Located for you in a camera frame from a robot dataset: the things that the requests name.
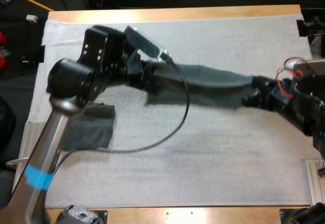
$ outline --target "table surface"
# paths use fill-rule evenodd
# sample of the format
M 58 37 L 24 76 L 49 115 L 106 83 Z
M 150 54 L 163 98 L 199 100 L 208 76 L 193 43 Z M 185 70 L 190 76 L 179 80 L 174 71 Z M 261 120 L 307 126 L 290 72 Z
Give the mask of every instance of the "table surface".
M 175 20 L 300 15 L 299 5 L 208 7 L 142 10 L 92 10 L 50 12 L 49 19 L 67 23 L 137 23 Z M 278 224 L 280 206 L 273 207 L 177 207 L 107 208 L 109 224 L 241 223 Z M 49 209 L 52 222 L 62 209 Z

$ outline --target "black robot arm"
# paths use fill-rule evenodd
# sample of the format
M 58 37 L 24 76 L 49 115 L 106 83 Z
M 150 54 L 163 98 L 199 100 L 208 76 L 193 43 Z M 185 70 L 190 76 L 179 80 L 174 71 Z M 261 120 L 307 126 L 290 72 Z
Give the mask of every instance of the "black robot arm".
M 293 79 L 254 77 L 256 93 L 243 98 L 242 103 L 279 113 L 306 136 L 312 136 L 313 146 L 325 158 L 325 59 L 293 59 Z

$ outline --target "gray cloth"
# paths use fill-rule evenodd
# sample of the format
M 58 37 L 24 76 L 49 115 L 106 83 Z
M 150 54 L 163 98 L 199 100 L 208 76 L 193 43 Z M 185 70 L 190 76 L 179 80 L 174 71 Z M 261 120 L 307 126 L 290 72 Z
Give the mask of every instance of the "gray cloth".
M 92 104 L 71 124 L 65 151 L 107 148 L 113 134 L 114 106 Z
M 242 97 L 254 94 L 252 77 L 196 65 L 178 65 L 184 74 L 192 104 L 238 108 Z M 155 63 L 155 80 L 162 87 L 148 96 L 148 104 L 185 104 L 185 88 L 179 74 L 166 63 Z

